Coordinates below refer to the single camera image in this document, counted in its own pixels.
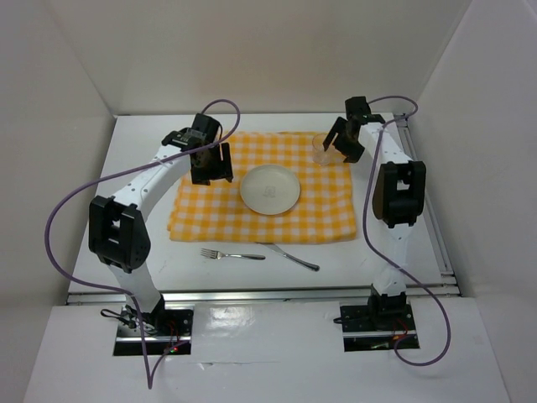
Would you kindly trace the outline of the clear plastic cup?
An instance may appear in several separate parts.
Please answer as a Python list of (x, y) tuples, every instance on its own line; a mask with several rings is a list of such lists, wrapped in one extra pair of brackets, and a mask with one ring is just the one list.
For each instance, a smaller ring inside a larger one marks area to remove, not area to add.
[(332, 159), (330, 150), (324, 148), (325, 138), (325, 134), (319, 133), (312, 139), (312, 160), (320, 166), (329, 165)]

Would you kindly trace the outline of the cream round plate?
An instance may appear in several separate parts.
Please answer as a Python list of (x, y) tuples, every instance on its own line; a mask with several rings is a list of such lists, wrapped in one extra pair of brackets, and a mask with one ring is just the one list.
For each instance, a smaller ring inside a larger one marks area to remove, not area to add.
[(301, 186), (296, 174), (281, 165), (260, 165), (242, 178), (239, 193), (250, 210), (276, 216), (289, 211), (299, 200)]

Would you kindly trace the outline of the yellow white checkered cloth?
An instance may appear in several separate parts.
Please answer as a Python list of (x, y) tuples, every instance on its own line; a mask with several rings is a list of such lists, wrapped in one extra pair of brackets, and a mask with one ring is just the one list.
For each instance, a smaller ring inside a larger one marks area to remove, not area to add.
[(348, 165), (313, 160), (316, 132), (231, 136), (232, 182), (184, 176), (169, 216), (177, 242), (332, 243), (355, 238)]

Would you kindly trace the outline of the silver table knife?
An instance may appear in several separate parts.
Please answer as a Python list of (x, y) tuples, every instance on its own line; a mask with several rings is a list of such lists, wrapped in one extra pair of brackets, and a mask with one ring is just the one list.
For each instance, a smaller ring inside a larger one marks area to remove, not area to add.
[(285, 259), (290, 260), (290, 261), (294, 262), (295, 264), (298, 264), (298, 265), (300, 265), (302, 267), (305, 267), (310, 271), (319, 272), (320, 269), (321, 269), (320, 266), (317, 265), (317, 264), (312, 264), (312, 263), (307, 262), (307, 261), (305, 261), (303, 259), (299, 259), (299, 258), (295, 257), (292, 254), (289, 254), (289, 253), (285, 252), (283, 249), (281, 249), (279, 246), (277, 246), (274, 243), (260, 243), (260, 245), (263, 245), (264, 247), (266, 247), (266, 248), (272, 250), (273, 252), (275, 252), (276, 254), (284, 257)]

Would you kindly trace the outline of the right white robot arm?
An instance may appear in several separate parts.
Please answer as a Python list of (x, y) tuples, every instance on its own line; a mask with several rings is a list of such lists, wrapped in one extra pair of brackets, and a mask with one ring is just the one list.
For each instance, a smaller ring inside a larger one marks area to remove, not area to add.
[(404, 325), (407, 315), (406, 270), (408, 241), (425, 206), (425, 164), (413, 160), (388, 132), (395, 123), (374, 114), (367, 98), (345, 101), (346, 116), (338, 118), (323, 140), (344, 156), (346, 163), (358, 162), (364, 154), (373, 158), (362, 212), (362, 230), (367, 230), (368, 213), (380, 222), (385, 243), (375, 247), (368, 235), (367, 246), (383, 261), (383, 268), (370, 287), (367, 307), (359, 314), (338, 319), (343, 328), (387, 331)]

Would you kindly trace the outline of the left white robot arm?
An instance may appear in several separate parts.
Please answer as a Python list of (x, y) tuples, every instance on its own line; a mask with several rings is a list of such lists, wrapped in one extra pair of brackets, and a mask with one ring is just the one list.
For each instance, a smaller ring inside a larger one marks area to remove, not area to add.
[(217, 120), (196, 114), (189, 127), (164, 137), (151, 167), (112, 196), (96, 196), (90, 203), (89, 249), (113, 273), (119, 287), (129, 292), (127, 311), (148, 335), (162, 331), (169, 317), (146, 264), (151, 248), (146, 221), (162, 196), (184, 175), (189, 174), (195, 185), (232, 181), (228, 143), (199, 150), (221, 133)]

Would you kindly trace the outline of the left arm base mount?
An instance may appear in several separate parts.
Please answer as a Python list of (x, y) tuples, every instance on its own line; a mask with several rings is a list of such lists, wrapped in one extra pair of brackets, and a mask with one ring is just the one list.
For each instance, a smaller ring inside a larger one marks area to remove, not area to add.
[(118, 357), (142, 356), (144, 334), (148, 356), (162, 354), (190, 355), (194, 311), (192, 309), (168, 310), (163, 324), (146, 322), (140, 327), (136, 314), (127, 306), (120, 312), (110, 309), (100, 311), (102, 317), (117, 320), (117, 332), (113, 355)]

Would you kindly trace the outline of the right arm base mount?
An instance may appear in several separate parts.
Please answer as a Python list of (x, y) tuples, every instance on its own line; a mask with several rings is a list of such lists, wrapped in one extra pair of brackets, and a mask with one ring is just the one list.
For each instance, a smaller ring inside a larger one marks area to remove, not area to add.
[(339, 317), (332, 321), (341, 327), (345, 352), (393, 350), (396, 342), (399, 349), (420, 348), (410, 304), (402, 313), (376, 317), (365, 305), (340, 306)]

